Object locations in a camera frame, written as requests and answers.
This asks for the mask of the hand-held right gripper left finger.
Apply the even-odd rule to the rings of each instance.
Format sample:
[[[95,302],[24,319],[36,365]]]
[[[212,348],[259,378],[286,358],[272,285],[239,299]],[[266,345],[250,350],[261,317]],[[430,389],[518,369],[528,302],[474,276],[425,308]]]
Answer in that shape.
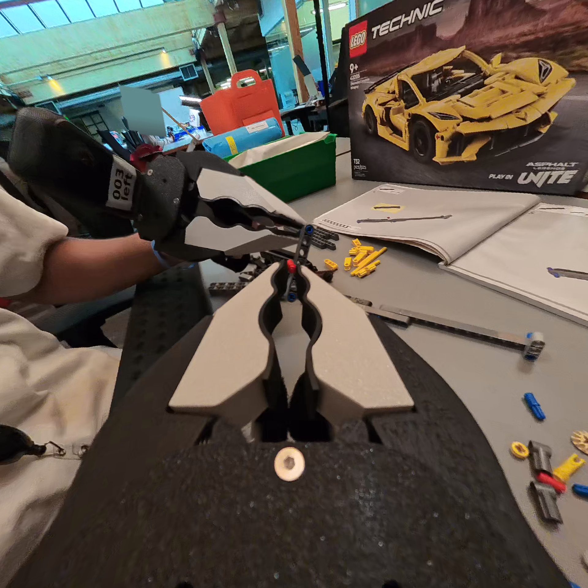
[[[261,441],[288,435],[288,397],[273,332],[283,318],[286,263],[273,263],[213,315],[170,398],[174,413],[216,417]]]

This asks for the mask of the dark grey lego beam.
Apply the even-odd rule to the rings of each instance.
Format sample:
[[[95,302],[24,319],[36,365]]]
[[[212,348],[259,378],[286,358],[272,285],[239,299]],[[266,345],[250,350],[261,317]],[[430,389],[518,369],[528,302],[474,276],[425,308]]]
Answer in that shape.
[[[312,224],[307,224],[303,229],[300,230],[298,244],[295,251],[295,257],[293,258],[293,260],[297,264],[297,271],[291,275],[288,273],[288,279],[286,281],[286,291],[284,294],[284,298],[288,302],[294,302],[297,298],[297,294],[293,290],[293,284],[295,282],[296,275],[298,275],[298,273],[300,273],[300,269],[304,267],[299,263],[299,260],[307,259],[309,249],[311,247],[311,225]]]

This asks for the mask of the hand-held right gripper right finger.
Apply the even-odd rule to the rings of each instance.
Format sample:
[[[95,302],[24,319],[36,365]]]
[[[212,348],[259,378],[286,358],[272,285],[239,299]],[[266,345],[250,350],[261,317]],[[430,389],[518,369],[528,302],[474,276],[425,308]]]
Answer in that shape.
[[[332,426],[411,411],[415,402],[361,305],[300,268],[301,325],[309,337],[298,399]]]

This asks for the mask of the dark brown lego connectors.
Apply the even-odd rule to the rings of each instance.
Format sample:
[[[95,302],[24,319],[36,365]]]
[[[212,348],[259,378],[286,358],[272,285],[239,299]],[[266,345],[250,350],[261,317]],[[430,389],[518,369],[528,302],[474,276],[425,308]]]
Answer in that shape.
[[[267,264],[281,261],[293,261],[293,258],[295,257],[293,252],[283,250],[261,252],[259,255]],[[311,270],[315,275],[321,277],[324,281],[328,283],[332,282],[334,276],[333,270],[320,270],[308,259],[299,260],[299,263]]]

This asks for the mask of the lego set box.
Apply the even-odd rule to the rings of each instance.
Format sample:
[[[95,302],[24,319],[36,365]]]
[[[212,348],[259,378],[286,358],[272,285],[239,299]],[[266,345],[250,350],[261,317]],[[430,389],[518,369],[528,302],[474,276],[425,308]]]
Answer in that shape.
[[[341,41],[353,179],[587,192],[587,1],[392,1]]]

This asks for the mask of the stack of black lego beams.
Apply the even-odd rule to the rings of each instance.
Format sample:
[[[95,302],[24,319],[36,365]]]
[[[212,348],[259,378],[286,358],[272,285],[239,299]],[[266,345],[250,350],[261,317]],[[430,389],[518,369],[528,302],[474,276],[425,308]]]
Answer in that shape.
[[[319,226],[311,225],[310,232],[311,245],[320,250],[335,251],[336,242],[339,240],[339,235],[335,232],[327,231]]]

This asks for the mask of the pile of mixed lego pins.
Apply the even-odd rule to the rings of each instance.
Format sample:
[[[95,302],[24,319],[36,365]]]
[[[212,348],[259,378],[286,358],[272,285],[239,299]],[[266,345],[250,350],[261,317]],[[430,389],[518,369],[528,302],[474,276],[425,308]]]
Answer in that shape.
[[[527,462],[531,479],[527,486],[537,517],[547,530],[559,531],[564,523],[560,502],[569,494],[587,504],[587,482],[574,480],[587,470],[587,430],[573,430],[570,443],[575,450],[553,466],[553,449],[546,443],[514,440],[509,446],[511,456]]]

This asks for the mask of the wooden document stand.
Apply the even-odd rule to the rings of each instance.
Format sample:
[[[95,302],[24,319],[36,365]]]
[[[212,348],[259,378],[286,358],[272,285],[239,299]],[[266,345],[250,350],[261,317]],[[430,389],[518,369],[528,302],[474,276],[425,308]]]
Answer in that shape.
[[[185,135],[182,138],[165,145],[162,148],[162,153],[172,155],[180,151],[192,152],[195,151],[196,148],[200,148],[202,146],[203,140],[201,138],[190,132],[189,128],[185,124],[177,121],[176,118],[174,118],[165,108],[161,107],[161,110],[164,115],[171,119],[171,121],[173,121],[176,126],[185,131]]]

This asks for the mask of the green plastic bin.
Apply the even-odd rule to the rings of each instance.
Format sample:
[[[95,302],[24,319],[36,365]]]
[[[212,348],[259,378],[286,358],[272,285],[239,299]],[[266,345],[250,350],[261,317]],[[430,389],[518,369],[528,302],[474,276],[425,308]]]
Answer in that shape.
[[[239,171],[290,203],[335,185],[336,140],[315,143]]]

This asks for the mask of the person's left forearm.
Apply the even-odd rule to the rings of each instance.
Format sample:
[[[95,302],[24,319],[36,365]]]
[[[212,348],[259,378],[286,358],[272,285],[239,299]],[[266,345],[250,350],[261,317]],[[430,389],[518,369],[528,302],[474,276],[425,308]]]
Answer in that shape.
[[[151,244],[137,234],[102,240],[66,238],[48,248],[36,286],[12,298],[47,305],[90,302],[164,269]]]

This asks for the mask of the long grey lego beam assembly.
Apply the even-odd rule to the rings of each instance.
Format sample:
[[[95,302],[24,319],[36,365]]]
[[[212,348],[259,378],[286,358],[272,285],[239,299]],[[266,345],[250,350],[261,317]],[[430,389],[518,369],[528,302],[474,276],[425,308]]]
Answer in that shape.
[[[502,333],[493,329],[468,325],[462,322],[436,318],[423,313],[410,312],[399,308],[375,308],[371,301],[346,295],[347,299],[359,305],[367,314],[379,317],[391,325],[407,329],[410,326],[422,326],[475,341],[497,345],[507,349],[518,350],[528,362],[537,361],[545,349],[543,334],[529,332],[523,336]]]

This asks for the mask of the orange felt bag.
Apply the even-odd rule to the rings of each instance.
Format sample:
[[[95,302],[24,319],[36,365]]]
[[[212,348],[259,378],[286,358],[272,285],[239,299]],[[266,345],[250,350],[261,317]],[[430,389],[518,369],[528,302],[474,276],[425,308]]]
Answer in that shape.
[[[200,107],[214,135],[274,118],[285,135],[273,82],[261,79],[254,70],[231,76],[228,89],[218,89],[202,99]]]

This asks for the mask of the blue wrapped roll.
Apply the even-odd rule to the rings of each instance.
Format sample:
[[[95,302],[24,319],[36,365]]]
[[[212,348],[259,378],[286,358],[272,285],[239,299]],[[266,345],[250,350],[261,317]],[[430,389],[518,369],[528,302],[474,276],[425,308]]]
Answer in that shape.
[[[226,159],[281,138],[283,129],[272,117],[209,137],[202,142],[202,146],[205,151]]]

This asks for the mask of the open instruction booklet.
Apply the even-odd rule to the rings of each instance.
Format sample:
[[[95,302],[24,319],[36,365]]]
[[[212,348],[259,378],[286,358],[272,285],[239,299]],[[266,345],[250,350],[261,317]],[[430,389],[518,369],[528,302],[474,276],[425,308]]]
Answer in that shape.
[[[511,192],[379,185],[314,219],[418,247],[455,275],[587,326],[587,208]]]

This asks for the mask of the group of yellow lego pieces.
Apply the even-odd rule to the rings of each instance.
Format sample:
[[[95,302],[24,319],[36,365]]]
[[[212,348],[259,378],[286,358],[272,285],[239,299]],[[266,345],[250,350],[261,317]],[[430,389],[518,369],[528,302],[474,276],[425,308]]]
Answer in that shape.
[[[380,266],[387,247],[376,247],[353,238],[348,246],[344,246],[340,253],[346,254],[341,258],[325,258],[319,265],[322,272],[343,272],[357,279],[364,279],[373,275]]]

